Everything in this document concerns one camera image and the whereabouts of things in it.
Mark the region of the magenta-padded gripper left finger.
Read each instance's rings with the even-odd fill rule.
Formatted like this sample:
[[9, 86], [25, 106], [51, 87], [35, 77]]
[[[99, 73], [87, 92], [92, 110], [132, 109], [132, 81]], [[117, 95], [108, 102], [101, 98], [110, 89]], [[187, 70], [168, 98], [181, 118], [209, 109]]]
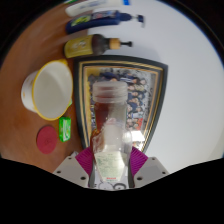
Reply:
[[90, 148], [70, 155], [56, 168], [54, 174], [84, 188], [95, 185], [95, 166]]

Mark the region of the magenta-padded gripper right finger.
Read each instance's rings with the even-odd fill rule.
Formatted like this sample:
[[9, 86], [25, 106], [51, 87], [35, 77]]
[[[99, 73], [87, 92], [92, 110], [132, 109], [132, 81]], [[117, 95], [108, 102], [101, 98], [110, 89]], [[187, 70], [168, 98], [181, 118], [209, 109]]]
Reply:
[[146, 186], [168, 174], [167, 169], [156, 157], [147, 157], [137, 148], [132, 148], [128, 165], [128, 185], [130, 188]]

